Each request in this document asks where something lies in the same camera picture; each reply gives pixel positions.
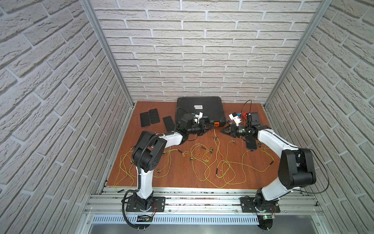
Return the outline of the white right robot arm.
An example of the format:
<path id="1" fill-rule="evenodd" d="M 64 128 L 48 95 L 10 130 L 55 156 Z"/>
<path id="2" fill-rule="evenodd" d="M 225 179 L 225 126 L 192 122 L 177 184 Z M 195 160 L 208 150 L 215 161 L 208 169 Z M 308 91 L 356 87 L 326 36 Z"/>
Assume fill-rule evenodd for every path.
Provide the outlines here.
<path id="1" fill-rule="evenodd" d="M 259 189 L 255 202 L 274 201 L 296 188 L 316 183 L 313 154 L 310 149 L 300 148 L 277 135 L 269 126 L 253 125 L 249 127 L 229 125 L 220 131 L 231 137 L 244 137 L 247 148 L 256 150 L 259 141 L 268 146 L 280 158 L 278 177 L 269 185 Z"/>

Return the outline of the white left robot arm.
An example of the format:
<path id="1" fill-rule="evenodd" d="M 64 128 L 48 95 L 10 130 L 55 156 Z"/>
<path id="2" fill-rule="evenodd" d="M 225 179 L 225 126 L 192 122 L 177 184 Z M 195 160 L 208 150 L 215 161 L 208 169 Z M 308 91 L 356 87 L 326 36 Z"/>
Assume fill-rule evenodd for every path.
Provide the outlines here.
<path id="1" fill-rule="evenodd" d="M 137 169 L 136 198 L 143 202 L 152 198 L 153 171 L 166 148 L 181 145 L 190 135 L 202 136 L 214 128 L 209 123 L 198 123 L 189 127 L 179 124 L 174 131 L 165 134 L 143 131 L 132 154 Z"/>

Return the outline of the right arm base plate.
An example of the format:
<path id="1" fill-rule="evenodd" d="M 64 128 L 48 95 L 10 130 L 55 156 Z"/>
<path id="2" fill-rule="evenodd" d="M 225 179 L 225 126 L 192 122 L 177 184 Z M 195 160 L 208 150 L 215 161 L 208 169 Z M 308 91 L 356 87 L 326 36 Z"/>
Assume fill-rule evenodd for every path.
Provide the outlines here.
<path id="1" fill-rule="evenodd" d="M 266 201 L 249 196 L 240 198 L 243 213 L 280 213 L 278 200 Z"/>

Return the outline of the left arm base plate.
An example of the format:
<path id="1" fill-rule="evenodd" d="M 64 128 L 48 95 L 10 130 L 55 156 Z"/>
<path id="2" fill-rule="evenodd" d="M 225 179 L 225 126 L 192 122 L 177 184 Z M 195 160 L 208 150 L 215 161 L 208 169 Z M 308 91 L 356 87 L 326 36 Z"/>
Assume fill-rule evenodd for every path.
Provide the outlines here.
<path id="1" fill-rule="evenodd" d="M 126 212 L 164 212 L 165 197 L 151 197 L 142 199 L 139 196 L 130 196 L 126 204 Z"/>

